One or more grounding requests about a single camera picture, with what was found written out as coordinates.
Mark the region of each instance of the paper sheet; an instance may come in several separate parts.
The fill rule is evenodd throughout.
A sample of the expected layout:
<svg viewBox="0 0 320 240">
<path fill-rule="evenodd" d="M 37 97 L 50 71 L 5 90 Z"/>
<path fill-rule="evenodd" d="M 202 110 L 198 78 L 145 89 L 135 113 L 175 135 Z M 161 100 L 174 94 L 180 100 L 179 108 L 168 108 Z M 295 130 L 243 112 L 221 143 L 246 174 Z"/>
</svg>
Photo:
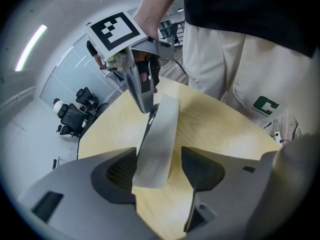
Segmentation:
<svg viewBox="0 0 320 240">
<path fill-rule="evenodd" d="M 140 148 L 132 183 L 136 187 L 162 188 L 168 179 L 174 151 L 179 102 L 163 94 L 157 114 Z"/>
</svg>

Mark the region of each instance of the black shirt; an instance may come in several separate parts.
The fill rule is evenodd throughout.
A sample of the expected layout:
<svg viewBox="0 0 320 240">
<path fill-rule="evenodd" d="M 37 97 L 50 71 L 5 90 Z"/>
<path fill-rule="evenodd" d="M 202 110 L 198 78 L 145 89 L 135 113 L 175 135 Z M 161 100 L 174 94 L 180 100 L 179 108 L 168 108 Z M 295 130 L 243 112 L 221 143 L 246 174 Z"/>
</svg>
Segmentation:
<svg viewBox="0 0 320 240">
<path fill-rule="evenodd" d="M 191 25 L 259 37 L 312 57 L 320 31 L 316 1 L 184 0 L 184 14 Z"/>
<path fill-rule="evenodd" d="M 86 41 L 86 48 L 88 49 L 88 51 L 92 57 L 95 56 L 96 54 L 98 54 L 97 50 L 94 48 L 94 46 L 92 45 L 92 43 L 89 40 Z"/>
</svg>

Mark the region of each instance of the wooden table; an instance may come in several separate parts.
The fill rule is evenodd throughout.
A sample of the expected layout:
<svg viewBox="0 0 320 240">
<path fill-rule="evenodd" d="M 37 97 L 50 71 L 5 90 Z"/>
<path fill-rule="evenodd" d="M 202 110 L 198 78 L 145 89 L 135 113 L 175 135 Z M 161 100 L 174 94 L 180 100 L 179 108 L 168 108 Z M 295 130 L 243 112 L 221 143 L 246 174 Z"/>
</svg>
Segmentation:
<svg viewBox="0 0 320 240">
<path fill-rule="evenodd" d="M 180 103 L 168 181 L 163 188 L 133 187 L 137 212 L 162 238 L 185 233 L 193 189 L 181 167 L 181 147 L 195 147 L 232 157 L 259 160 L 280 146 L 249 119 L 224 103 L 183 84 L 161 77 L 154 103 L 161 93 Z M 148 114 L 142 114 L 124 92 L 89 128 L 79 143 L 79 159 L 107 151 L 137 147 L 142 142 Z"/>
</svg>

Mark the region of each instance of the glass window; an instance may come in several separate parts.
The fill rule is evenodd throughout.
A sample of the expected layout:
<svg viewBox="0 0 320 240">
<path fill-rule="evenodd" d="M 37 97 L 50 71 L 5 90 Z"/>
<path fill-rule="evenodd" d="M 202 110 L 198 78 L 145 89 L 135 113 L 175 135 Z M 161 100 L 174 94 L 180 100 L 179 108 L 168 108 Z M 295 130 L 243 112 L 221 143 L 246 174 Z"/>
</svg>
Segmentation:
<svg viewBox="0 0 320 240">
<path fill-rule="evenodd" d="M 103 102 L 113 93 L 113 89 L 86 67 L 84 62 L 86 58 L 86 55 L 81 57 L 71 50 L 60 65 L 55 67 L 52 74 L 73 93 L 76 94 L 80 89 L 88 87 L 90 92 Z"/>
<path fill-rule="evenodd" d="M 171 36 L 170 26 L 171 26 L 170 20 L 166 20 L 160 23 L 159 30 L 162 34 L 162 39 L 167 39 Z"/>
<path fill-rule="evenodd" d="M 121 86 L 124 81 L 116 81 L 115 76 L 113 73 L 104 70 L 101 71 L 97 62 L 95 61 L 95 58 L 93 58 L 90 54 L 90 52 L 87 49 L 87 41 L 88 37 L 85 34 L 83 37 L 81 37 L 73 46 L 73 50 L 76 54 L 78 54 L 81 58 L 85 56 L 83 59 L 83 62 L 86 67 L 88 67 L 92 72 L 94 72 L 103 82 L 105 82 L 112 90 L 116 90 L 118 86 Z"/>
<path fill-rule="evenodd" d="M 68 105 L 73 103 L 75 106 L 78 106 L 78 103 L 76 102 L 76 94 L 68 90 L 53 75 L 50 75 L 46 82 L 40 98 L 51 108 L 54 107 L 55 98 L 62 100 Z"/>
</svg>

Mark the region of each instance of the chair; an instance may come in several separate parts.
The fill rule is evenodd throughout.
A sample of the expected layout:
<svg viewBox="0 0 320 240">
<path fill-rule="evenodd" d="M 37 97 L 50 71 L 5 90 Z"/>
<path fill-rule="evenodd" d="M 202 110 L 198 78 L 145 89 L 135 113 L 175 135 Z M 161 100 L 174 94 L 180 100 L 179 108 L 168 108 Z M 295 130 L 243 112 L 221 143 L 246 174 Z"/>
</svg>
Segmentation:
<svg viewBox="0 0 320 240">
<path fill-rule="evenodd" d="M 71 137 L 73 136 L 77 136 L 79 137 L 80 134 L 75 132 L 72 128 L 70 128 L 69 126 L 62 126 L 61 124 L 58 126 L 58 129 L 56 130 L 56 133 L 59 133 L 59 135 L 68 135 L 70 134 Z"/>
<path fill-rule="evenodd" d="M 84 89 L 80 89 L 76 93 L 75 101 L 82 105 L 85 105 L 88 111 L 97 109 L 99 105 L 98 97 L 94 93 L 91 93 L 88 87 L 85 87 Z"/>
<path fill-rule="evenodd" d="M 74 104 L 63 104 L 58 112 L 61 124 L 71 128 L 76 133 L 81 133 L 85 128 L 89 115 L 77 109 Z"/>
</svg>

